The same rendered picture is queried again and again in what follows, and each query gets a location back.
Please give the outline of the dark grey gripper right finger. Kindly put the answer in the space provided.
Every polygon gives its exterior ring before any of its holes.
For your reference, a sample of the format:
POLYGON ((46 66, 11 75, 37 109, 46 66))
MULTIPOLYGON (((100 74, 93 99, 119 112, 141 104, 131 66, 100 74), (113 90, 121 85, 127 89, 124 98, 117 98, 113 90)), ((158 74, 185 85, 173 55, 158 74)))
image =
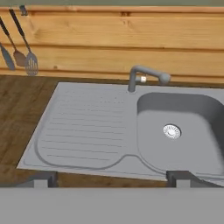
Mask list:
POLYGON ((189 171, 167 171, 166 179, 169 187, 219 187, 219 185, 197 178, 189 171))

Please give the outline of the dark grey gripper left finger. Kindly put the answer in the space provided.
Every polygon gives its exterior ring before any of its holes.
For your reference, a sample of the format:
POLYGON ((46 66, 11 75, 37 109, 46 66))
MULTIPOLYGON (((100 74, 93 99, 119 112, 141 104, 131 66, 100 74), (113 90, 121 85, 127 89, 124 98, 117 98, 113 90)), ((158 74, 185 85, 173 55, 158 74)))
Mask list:
POLYGON ((16 187, 51 188, 58 186, 56 171, 43 171, 30 176, 27 180, 16 184, 16 187))

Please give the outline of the grey sink with drainboard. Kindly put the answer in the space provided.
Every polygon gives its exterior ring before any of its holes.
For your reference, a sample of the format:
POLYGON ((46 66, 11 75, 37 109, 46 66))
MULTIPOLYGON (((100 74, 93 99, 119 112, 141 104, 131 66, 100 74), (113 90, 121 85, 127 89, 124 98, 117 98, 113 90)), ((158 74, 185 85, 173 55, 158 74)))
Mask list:
POLYGON ((60 82, 17 166, 224 186, 224 89, 60 82))

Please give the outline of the grey sink tap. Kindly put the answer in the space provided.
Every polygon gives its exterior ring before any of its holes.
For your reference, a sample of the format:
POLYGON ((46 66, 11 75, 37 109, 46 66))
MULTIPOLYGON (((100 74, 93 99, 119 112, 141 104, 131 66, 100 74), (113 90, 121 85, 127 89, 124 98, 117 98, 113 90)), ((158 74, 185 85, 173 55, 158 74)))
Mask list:
POLYGON ((152 76, 158 79, 161 85, 166 85, 170 82, 171 76, 168 73, 154 70, 146 66, 133 66, 129 71, 128 91, 134 93, 138 82, 146 82, 146 77, 152 76))

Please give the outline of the grey knife-shaped hanging tool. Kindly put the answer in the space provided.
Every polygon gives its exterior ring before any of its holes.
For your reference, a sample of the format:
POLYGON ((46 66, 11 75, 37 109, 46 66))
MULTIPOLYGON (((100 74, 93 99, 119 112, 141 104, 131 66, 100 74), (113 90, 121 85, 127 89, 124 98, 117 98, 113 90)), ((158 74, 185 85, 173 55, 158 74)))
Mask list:
POLYGON ((2 55, 3 55, 3 59, 7 65, 7 67, 14 71, 15 70, 15 65, 14 65, 14 62, 12 60, 12 57, 11 55, 9 54, 9 52, 6 50, 6 48, 0 43, 0 49, 1 49, 1 52, 2 52, 2 55))

